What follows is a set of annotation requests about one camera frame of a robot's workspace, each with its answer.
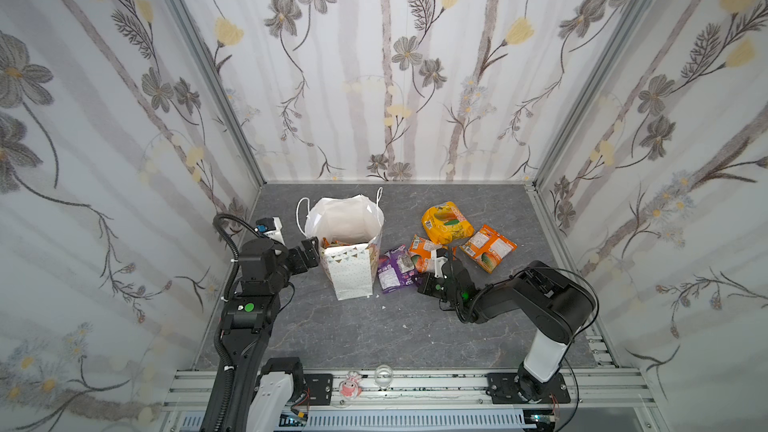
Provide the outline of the white cartoon paper bag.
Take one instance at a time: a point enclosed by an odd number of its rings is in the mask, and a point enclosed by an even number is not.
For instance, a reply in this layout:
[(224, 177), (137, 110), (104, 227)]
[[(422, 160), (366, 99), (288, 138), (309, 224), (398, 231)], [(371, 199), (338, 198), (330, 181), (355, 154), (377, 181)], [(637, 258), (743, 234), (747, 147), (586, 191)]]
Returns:
[(320, 244), (320, 264), (339, 301), (373, 294), (381, 236), (385, 222), (376, 197), (321, 198), (312, 204), (301, 198), (295, 209), (296, 225), (305, 238)]

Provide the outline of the orange chips pack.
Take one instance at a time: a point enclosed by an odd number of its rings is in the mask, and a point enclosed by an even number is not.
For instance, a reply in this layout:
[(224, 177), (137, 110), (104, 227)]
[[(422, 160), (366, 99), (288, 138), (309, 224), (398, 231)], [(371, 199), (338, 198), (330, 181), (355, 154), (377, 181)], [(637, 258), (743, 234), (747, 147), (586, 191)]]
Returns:
[(442, 245), (415, 235), (408, 253), (416, 271), (419, 273), (434, 272), (438, 251), (441, 249), (443, 249)]

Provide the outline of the orange white snack pack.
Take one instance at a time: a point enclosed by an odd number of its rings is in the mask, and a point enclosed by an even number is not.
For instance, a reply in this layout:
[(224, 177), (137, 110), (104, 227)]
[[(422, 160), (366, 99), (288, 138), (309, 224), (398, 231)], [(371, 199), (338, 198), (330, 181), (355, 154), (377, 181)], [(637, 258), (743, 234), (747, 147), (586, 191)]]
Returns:
[(460, 250), (476, 262), (485, 272), (491, 274), (517, 244), (488, 225), (483, 225)]

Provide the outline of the purple snack pack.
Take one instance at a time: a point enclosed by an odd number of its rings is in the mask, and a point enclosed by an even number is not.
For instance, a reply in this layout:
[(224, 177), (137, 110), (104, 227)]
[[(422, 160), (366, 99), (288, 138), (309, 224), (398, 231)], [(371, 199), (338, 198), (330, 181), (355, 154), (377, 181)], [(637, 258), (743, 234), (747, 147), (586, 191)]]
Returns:
[(415, 284), (418, 274), (408, 248), (401, 245), (379, 256), (377, 277), (383, 293), (390, 293)]

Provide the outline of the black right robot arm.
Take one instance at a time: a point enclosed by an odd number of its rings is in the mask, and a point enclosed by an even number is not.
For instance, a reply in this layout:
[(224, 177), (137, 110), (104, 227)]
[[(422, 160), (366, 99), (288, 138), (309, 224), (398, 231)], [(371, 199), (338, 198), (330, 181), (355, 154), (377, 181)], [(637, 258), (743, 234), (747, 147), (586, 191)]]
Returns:
[(533, 261), (509, 278), (477, 287), (459, 261), (416, 280), (418, 292), (448, 305), (459, 321), (483, 324), (521, 311), (536, 327), (524, 360), (515, 372), (487, 375), (486, 394), (495, 404), (569, 404), (572, 398), (561, 373), (576, 337), (597, 318), (599, 300), (571, 271)]

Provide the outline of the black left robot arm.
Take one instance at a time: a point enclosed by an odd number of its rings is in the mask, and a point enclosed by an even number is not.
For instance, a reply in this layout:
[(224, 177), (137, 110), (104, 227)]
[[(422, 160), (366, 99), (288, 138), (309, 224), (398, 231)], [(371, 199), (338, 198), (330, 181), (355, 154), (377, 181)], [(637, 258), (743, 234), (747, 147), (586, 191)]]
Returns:
[(307, 405), (310, 387), (297, 357), (263, 357), (277, 318), (280, 293), (291, 278), (320, 265), (318, 240), (288, 248), (279, 221), (256, 226), (229, 213), (212, 225), (233, 255), (233, 271), (223, 290), (223, 308), (213, 339), (219, 365), (202, 431), (272, 431), (283, 409)]

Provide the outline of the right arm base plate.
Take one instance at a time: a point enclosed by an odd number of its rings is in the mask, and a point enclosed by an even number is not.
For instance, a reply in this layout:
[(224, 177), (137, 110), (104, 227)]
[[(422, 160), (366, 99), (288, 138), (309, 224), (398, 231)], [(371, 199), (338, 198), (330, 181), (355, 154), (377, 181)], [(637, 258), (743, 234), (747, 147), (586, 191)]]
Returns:
[(527, 372), (496, 372), (487, 376), (486, 394), (500, 404), (570, 404), (568, 388), (561, 374), (548, 382), (539, 382)]

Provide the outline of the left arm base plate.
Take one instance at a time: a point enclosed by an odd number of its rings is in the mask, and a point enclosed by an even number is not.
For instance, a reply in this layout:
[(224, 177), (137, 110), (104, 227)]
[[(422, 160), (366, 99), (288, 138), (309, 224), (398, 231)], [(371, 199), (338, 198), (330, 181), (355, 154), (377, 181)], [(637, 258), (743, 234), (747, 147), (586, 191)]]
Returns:
[(293, 407), (329, 406), (331, 404), (334, 376), (328, 373), (307, 374), (303, 388), (293, 401)]

